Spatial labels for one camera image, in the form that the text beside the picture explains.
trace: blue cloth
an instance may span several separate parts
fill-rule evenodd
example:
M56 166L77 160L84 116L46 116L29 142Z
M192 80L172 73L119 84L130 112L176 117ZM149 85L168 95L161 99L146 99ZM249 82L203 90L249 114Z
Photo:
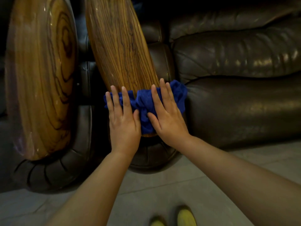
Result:
M173 92L173 96L175 98L175 102L177 103L177 106L180 110L181 113L185 112L185 99L187 97L187 88L184 84L173 80L170 83L171 90ZM162 96L161 96L161 90L160 88L157 88L157 92L159 95L160 100L162 101ZM140 121L141 121L141 133L142 134L149 134L153 133L155 129L153 128L149 118L148 118L148 113L153 113L155 116L157 116L157 113L155 111L155 106L153 104L153 99L151 96L151 90L150 89L141 89L138 90L137 92L137 98L134 98L134 94L132 90L128 91L129 97L130 97L130 102L132 106L132 110L135 111L136 109L139 110L140 114ZM121 106L123 106L123 101L122 101L122 93L118 93L119 95L119 102ZM107 106L107 100L106 96L104 95L104 102L106 103L105 108L108 108Z

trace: hand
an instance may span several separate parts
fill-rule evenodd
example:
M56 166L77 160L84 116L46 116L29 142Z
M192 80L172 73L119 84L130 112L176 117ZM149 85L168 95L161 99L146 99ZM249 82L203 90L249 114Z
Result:
M175 103L170 84L164 83L164 79L161 78L160 88L164 106L160 101L155 85L152 85L151 93L158 118L152 113L148 113L148 117L160 138L167 145L176 149L190 135L182 114Z
M114 86L111 86L113 101L109 92L106 92L107 106L110 119L110 136L112 153L122 153L133 158L138 150L141 138L141 124L139 110L132 112L129 94L122 87L123 110L119 103L119 95Z

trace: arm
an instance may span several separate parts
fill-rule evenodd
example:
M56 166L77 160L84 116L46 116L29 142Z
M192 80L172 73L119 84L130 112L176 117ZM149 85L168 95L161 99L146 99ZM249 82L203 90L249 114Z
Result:
M78 188L47 225L107 225L123 177L136 153L141 126L139 112L132 113L129 95L122 88L123 110L115 87L113 101L106 93L112 152Z
M166 144L201 169L255 225L301 225L301 186L189 135L168 83L160 80L162 105L152 96L153 127Z

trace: wood grain swirl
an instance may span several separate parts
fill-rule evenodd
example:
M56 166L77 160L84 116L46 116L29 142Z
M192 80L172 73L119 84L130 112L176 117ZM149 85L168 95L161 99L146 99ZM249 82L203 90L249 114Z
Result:
M76 62L76 29L66 1L15 0L5 80L14 145L26 159L69 144Z
M134 95L159 86L131 0L86 0L86 22L97 67L110 91L125 86Z

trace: shoe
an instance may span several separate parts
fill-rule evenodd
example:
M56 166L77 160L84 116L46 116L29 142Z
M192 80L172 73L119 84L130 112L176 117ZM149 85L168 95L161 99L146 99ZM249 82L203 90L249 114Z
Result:
M178 226L197 226L190 208L185 205L178 208L177 222Z
M163 217L156 216L151 219L150 226L167 226L167 224Z

